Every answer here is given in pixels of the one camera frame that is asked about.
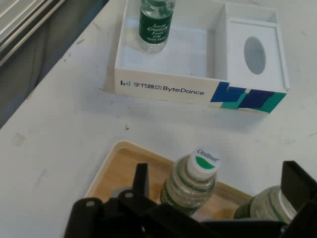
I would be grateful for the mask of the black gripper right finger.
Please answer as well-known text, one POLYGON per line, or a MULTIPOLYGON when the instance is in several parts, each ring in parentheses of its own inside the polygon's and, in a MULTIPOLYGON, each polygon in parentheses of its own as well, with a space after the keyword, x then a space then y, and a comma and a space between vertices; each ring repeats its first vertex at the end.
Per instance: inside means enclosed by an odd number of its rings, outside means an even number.
POLYGON ((281 190, 297 212, 281 237, 315 238, 317 236, 317 182, 295 161, 284 161, 281 190))

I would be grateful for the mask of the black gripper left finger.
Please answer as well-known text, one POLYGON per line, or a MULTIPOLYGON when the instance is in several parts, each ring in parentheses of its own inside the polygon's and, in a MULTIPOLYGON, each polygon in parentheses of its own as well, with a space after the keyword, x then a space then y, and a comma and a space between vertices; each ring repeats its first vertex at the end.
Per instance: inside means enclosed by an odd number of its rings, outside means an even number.
POLYGON ((74 203, 66 226, 68 238, 191 238, 198 222, 148 197, 148 165, 138 164, 131 189, 102 202, 83 198, 74 203))

